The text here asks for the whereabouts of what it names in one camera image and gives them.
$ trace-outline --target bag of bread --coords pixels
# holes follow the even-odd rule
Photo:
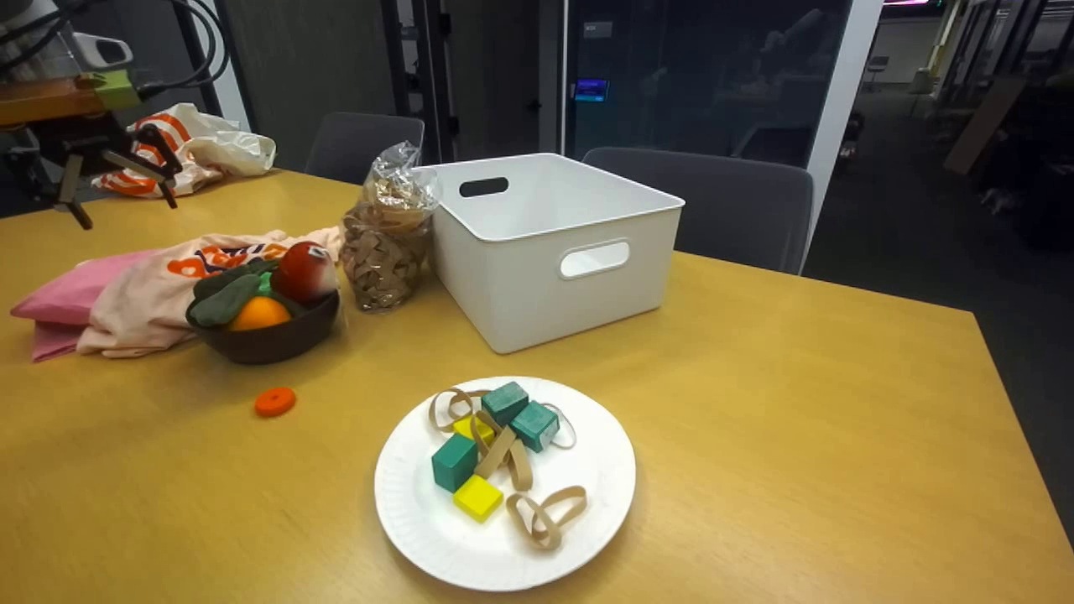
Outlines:
[[[402,306],[430,275],[432,200],[411,173],[416,162],[411,140],[387,148],[341,216],[338,262],[361,311]]]

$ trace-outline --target white plastic bin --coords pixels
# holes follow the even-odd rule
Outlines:
[[[562,155],[421,172],[441,200],[441,283],[491,348],[528,348],[660,306],[681,197]]]

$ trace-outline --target wooden table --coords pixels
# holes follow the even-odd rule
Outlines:
[[[96,200],[96,229],[0,221],[4,306],[78,259],[204,233],[304,233],[359,191],[302,173],[179,210]],[[471,599],[411,567],[374,464],[423,397],[471,375],[571,384],[623,423],[639,499],[592,599],[1074,599],[1072,547],[972,316],[673,254],[657,311],[492,354],[430,288],[281,367],[200,341],[29,367],[0,323],[0,599]],[[253,397],[293,384],[281,419]]]

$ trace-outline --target floor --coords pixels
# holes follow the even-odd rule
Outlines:
[[[944,173],[907,92],[861,92],[861,157],[833,179],[804,275],[970,309],[1074,542],[1074,252],[1027,252]]]

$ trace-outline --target dark bowl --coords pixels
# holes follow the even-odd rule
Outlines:
[[[294,316],[272,328],[227,332],[227,328],[199,328],[195,332],[223,354],[238,367],[266,367],[308,352],[318,347],[338,311],[338,292],[328,292],[308,306],[298,306]]]

